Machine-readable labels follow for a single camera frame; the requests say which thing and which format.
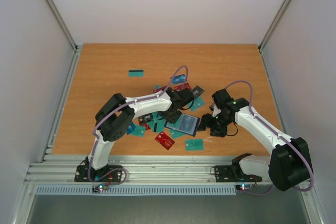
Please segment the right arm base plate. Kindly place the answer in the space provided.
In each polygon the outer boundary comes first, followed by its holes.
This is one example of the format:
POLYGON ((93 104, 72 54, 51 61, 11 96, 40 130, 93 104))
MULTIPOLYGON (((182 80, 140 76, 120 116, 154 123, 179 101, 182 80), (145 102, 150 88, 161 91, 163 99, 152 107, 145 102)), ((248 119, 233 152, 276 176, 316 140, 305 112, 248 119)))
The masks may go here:
POLYGON ((262 178, 255 175, 235 176, 231 167, 228 165, 213 166, 209 170, 210 174, 215 177, 217 183, 235 182, 235 183, 254 183, 262 182, 262 178))

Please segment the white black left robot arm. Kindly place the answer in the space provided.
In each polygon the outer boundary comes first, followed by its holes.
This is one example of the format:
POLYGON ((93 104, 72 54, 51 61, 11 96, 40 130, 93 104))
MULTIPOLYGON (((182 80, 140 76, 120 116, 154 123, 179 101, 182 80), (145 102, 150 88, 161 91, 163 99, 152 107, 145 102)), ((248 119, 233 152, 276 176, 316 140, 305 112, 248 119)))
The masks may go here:
POLYGON ((180 91, 165 88, 135 98, 114 94, 95 116, 96 125, 92 131, 95 141, 86 164, 88 180, 97 182, 108 175, 108 157, 112 147, 127 133, 134 119, 160 112, 166 121, 175 123, 182 115, 181 110, 193 100, 193 92, 188 88, 180 91))

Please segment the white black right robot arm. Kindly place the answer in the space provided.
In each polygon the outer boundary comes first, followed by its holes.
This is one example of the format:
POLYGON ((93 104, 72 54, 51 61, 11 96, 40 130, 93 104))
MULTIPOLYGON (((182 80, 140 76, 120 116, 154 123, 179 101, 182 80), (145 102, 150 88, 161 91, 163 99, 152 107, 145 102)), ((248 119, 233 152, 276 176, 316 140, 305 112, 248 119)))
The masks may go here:
POLYGON ((199 131, 209 129, 211 136, 225 137, 231 123, 239 125, 261 143, 270 155, 262 158, 246 153, 234 158, 230 170, 235 181, 255 175, 270 179, 281 191, 296 187, 306 180, 313 181, 309 147, 303 138, 293 138, 278 130, 248 100, 233 99, 226 89, 216 91, 212 99, 211 113, 201 117, 199 131))

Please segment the dark blue card holder wallet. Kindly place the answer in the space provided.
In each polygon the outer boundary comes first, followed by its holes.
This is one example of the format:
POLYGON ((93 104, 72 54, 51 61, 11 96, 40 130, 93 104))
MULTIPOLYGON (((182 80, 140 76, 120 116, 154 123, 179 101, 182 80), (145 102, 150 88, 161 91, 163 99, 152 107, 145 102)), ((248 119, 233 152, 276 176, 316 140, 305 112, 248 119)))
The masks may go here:
POLYGON ((164 127, 190 136, 195 136, 199 122, 200 118, 183 113, 175 123, 165 122, 164 127))

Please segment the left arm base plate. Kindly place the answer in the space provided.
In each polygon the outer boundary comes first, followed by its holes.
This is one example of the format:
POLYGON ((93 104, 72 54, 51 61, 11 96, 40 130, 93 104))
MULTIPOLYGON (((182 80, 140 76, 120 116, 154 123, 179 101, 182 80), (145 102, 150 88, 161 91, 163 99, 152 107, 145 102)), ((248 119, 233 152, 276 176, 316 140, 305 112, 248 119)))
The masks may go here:
MULTIPOLYGON (((88 168, 89 166, 86 165, 79 165, 77 166, 74 181, 78 183, 89 183, 90 180, 88 178, 88 168)), ((91 179, 93 182, 99 183, 119 183, 121 181, 123 167, 120 165, 113 166, 107 165, 106 167, 95 171, 93 168, 91 169, 91 179)))

